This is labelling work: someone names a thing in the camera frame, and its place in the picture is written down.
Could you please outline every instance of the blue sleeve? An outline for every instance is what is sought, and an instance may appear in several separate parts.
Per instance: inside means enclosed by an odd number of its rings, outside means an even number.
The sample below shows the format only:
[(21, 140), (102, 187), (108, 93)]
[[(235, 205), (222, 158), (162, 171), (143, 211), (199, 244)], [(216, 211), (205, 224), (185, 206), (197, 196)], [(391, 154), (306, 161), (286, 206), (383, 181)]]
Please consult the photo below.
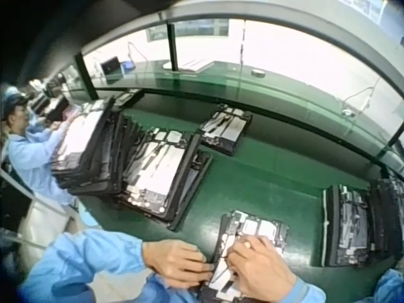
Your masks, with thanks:
[(62, 140), (62, 136), (69, 126), (67, 122), (60, 125), (57, 131), (53, 131), (48, 140), (40, 143), (27, 141), (14, 141), (9, 143), (8, 154), (13, 166), (21, 169), (34, 169), (50, 162), (52, 154)]
[(376, 285), (373, 297), (368, 297), (356, 303), (402, 303), (404, 302), (404, 276), (396, 270), (388, 270)]
[(99, 271), (137, 273), (146, 268), (142, 240), (90, 229), (61, 234), (35, 264), (20, 288), (27, 302), (95, 302), (87, 286)]
[(317, 286), (306, 284), (299, 277), (293, 289), (279, 303), (323, 303), (326, 294)]

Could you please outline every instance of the worker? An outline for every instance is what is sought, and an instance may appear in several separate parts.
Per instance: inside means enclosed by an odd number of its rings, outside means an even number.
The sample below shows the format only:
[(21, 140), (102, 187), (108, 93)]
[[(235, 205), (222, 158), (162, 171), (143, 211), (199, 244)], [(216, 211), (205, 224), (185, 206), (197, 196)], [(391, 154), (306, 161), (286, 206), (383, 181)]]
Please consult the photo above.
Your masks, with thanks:
[[(325, 302), (319, 288), (297, 278), (269, 241), (249, 237), (251, 248), (235, 244), (229, 266), (239, 275), (243, 294), (281, 303)], [(190, 287), (212, 277), (213, 266), (192, 244), (179, 240), (143, 242), (130, 235), (88, 229), (61, 234), (44, 252), (20, 287), (24, 302), (91, 303), (95, 294), (87, 285), (96, 273), (154, 271), (140, 295), (132, 301), (195, 303)]]
[[(13, 95), (21, 95), (24, 97), (24, 94), (19, 91), (19, 89), (15, 86), (12, 86), (7, 83), (1, 84), (1, 100), (6, 100), (11, 98)], [(45, 130), (45, 117), (38, 117), (36, 113), (32, 110), (30, 106), (27, 106), (27, 110), (29, 113), (29, 125), (27, 127), (27, 131), (30, 133), (37, 133)]]
[(34, 192), (61, 205), (72, 205), (74, 196), (61, 189), (51, 175), (51, 156), (76, 116), (41, 132), (27, 131), (28, 100), (21, 94), (11, 94), (1, 100), (1, 120), (8, 131), (7, 154), (22, 181)]

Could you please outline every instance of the circuit board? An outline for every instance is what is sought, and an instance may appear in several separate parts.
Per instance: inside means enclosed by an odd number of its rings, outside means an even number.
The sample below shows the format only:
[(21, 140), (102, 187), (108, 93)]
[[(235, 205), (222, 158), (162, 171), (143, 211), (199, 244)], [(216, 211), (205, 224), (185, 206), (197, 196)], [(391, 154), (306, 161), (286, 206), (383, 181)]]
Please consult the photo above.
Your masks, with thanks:
[(365, 192), (348, 186), (323, 191), (322, 266), (361, 265), (370, 250)]
[(235, 241), (243, 235), (260, 235), (267, 237), (274, 245), (279, 255), (283, 255), (288, 226), (282, 222), (267, 221), (257, 216), (234, 210), (223, 216), (221, 232), (213, 258), (215, 270), (210, 281), (206, 282), (200, 291), (203, 303), (210, 302), (257, 302), (243, 298), (235, 283), (235, 273), (226, 264), (227, 253)]
[(202, 144), (232, 156), (252, 119), (249, 112), (221, 104), (211, 119), (200, 127)]
[(149, 131), (124, 173), (126, 201), (151, 215), (172, 218), (200, 135), (167, 129)]

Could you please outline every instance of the green workbench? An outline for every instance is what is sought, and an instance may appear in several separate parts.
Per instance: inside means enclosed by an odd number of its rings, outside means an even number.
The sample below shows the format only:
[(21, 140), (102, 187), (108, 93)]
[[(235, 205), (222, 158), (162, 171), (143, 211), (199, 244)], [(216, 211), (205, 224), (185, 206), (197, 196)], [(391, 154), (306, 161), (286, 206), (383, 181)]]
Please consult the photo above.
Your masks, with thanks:
[[(215, 108), (207, 104), (205, 110), (195, 113), (195, 104), (189, 100), (172, 98), (163, 102), (158, 98), (162, 97), (141, 99), (125, 114), (145, 126), (195, 130), (202, 117)], [(281, 220), (290, 227), (286, 262), (305, 281), (321, 287), (327, 293), (327, 302), (351, 302), (372, 294), (377, 279), (393, 260), (361, 269), (319, 267), (322, 189), (339, 182), (366, 187), (366, 182), (249, 135), (241, 140), (234, 157), (211, 152), (211, 167), (178, 233), (134, 210), (117, 209), (94, 197), (82, 200), (105, 230), (125, 232), (145, 241), (182, 239), (196, 244), (207, 256), (217, 242), (220, 217), (228, 211), (238, 209)]]

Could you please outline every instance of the electronic component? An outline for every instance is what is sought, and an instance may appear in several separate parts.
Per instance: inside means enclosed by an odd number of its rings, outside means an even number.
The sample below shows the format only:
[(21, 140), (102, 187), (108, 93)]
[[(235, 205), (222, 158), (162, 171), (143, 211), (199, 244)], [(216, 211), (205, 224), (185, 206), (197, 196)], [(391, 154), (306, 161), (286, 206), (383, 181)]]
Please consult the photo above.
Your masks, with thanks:
[(323, 191), (322, 266), (362, 265), (370, 245), (366, 192), (344, 185)]
[(95, 149), (92, 164), (98, 165), (99, 174), (82, 182), (79, 186), (69, 188), (74, 195), (86, 194), (118, 194), (121, 192), (123, 164), (129, 145), (124, 142), (129, 140), (133, 123), (120, 112), (113, 112)]
[(128, 203), (172, 221), (201, 135), (155, 128), (143, 138), (124, 173)]
[[(175, 232), (179, 229), (183, 219), (187, 215), (192, 199), (198, 190), (206, 171), (212, 160), (212, 155), (205, 151), (198, 150), (192, 161), (187, 178), (182, 189), (181, 197), (178, 202), (178, 207), (172, 221), (161, 221), (159, 218), (151, 216), (149, 213), (144, 213), (152, 220), (166, 226), (169, 230)], [(126, 200), (122, 200), (124, 204), (130, 208), (135, 208), (132, 203), (128, 203)]]
[(58, 175), (72, 175), (88, 168), (113, 104), (114, 99), (111, 98), (108, 102), (98, 100), (83, 105), (81, 115), (71, 123), (52, 156), (52, 173), (57, 178)]
[(210, 302), (257, 302), (243, 298), (235, 282), (235, 274), (228, 269), (228, 249), (243, 235), (267, 237), (282, 256), (286, 245), (288, 226), (279, 221), (266, 221), (242, 211), (234, 210), (222, 217), (215, 253), (211, 262), (215, 270), (210, 281), (205, 282), (199, 292), (202, 303)]
[(241, 138), (248, 128), (253, 115), (240, 109), (221, 104), (211, 119), (201, 125), (202, 144), (232, 156)]

